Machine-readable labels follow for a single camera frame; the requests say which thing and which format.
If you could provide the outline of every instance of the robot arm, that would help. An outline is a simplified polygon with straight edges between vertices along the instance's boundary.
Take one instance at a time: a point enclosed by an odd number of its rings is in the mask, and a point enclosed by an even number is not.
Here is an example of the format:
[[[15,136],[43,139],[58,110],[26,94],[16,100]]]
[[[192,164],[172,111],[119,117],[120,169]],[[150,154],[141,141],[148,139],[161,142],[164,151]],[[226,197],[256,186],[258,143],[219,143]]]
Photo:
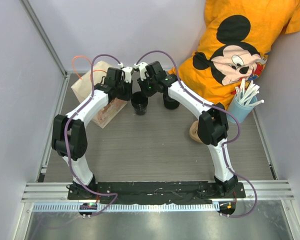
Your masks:
[[[89,189],[96,189],[96,180],[93,173],[90,171],[85,152],[87,150],[88,142],[85,128],[91,121],[93,116],[104,108],[114,98],[129,101],[132,98],[132,73],[137,71],[140,73],[140,78],[137,80],[141,91],[147,96],[151,97],[157,92],[163,93],[164,99],[169,98],[170,101],[178,101],[184,105],[195,117],[199,120],[198,136],[204,144],[208,146],[211,153],[214,168],[215,181],[219,193],[226,194],[238,183],[238,179],[227,168],[223,153],[222,144],[227,141],[228,122],[224,113],[212,109],[208,106],[199,104],[195,99],[190,97],[181,88],[177,77],[173,74],[167,75],[162,69],[159,62],[146,64],[142,62],[132,67],[109,68],[104,83],[98,83],[95,86],[93,96],[88,96],[73,111],[67,113],[65,116],[57,115],[53,122],[52,132],[52,148],[58,152],[60,156],[68,163],[68,156],[65,146],[65,136],[63,134],[65,123],[78,109],[87,102],[90,98],[92,100],[72,119],[69,128],[71,134],[68,134],[69,146],[71,151],[71,165],[74,173]],[[202,99],[196,93],[192,92],[198,98]],[[223,146],[226,150],[229,167],[232,168],[229,161],[229,154],[227,146]],[[74,178],[73,184],[76,188],[80,188],[80,184]]]

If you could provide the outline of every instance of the mickey mouse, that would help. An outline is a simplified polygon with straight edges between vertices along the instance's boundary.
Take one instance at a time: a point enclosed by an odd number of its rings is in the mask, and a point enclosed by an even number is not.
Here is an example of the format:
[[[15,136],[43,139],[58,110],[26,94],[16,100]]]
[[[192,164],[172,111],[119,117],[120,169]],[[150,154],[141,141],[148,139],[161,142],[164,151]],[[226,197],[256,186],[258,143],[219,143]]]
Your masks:
[[[223,86],[248,79],[257,70],[260,53],[243,42],[251,29],[250,21],[242,15],[233,15],[222,21],[216,39],[225,44],[207,60],[203,52],[196,52],[192,64],[197,70],[211,68],[213,78]]]

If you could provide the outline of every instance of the wall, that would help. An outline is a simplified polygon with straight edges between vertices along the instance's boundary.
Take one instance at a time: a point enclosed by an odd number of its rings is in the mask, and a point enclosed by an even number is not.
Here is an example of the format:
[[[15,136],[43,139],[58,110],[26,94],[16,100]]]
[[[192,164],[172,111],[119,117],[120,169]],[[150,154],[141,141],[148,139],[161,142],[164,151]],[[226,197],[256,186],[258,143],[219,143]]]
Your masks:
[[[0,1],[0,240],[36,180],[62,75],[17,0]]]
[[[274,168],[300,208],[300,32],[277,40],[258,84],[265,104],[256,110]]]
[[[126,66],[151,50],[183,62],[198,45],[204,27],[204,0],[30,0],[67,71],[76,55],[112,54]],[[172,66],[164,55],[147,57]],[[85,60],[76,68],[87,71]]]

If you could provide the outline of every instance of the blue cup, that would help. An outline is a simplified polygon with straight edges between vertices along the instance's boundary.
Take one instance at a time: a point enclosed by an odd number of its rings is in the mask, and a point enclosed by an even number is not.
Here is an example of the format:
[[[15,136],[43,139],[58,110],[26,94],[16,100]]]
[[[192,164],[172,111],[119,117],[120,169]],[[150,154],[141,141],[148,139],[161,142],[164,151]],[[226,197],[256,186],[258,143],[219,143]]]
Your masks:
[[[241,104],[239,104],[239,102],[237,101],[236,98],[237,95],[234,96],[232,102],[230,103],[230,106],[228,107],[228,112],[232,113],[236,119],[239,121],[239,123],[242,123],[246,117],[248,116],[248,114],[252,111],[252,109],[254,109],[254,106],[243,106]],[[257,97],[254,96],[251,101],[250,104],[253,104],[255,102],[257,102]],[[229,116],[228,114],[226,115],[226,118],[231,122],[231,123],[236,123],[236,121]]]

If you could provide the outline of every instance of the beige bag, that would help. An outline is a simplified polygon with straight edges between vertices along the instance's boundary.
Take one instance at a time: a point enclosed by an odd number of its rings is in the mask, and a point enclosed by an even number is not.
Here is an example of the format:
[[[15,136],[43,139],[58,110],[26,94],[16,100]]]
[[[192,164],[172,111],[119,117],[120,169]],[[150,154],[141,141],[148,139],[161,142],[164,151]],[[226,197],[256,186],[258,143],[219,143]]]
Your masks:
[[[100,69],[107,71],[109,67],[112,66],[104,61],[99,61],[94,65],[93,70]],[[71,86],[76,98],[79,100],[80,103],[82,103],[83,100],[85,100],[91,94],[90,72],[91,71],[88,71],[85,75],[82,76],[82,79],[79,79]],[[105,72],[95,71],[93,73],[94,85],[101,83],[103,76],[106,76]],[[119,100],[116,98],[112,100],[106,107],[101,109],[92,118],[92,121],[95,122],[101,128],[104,128],[126,104],[126,101]]]

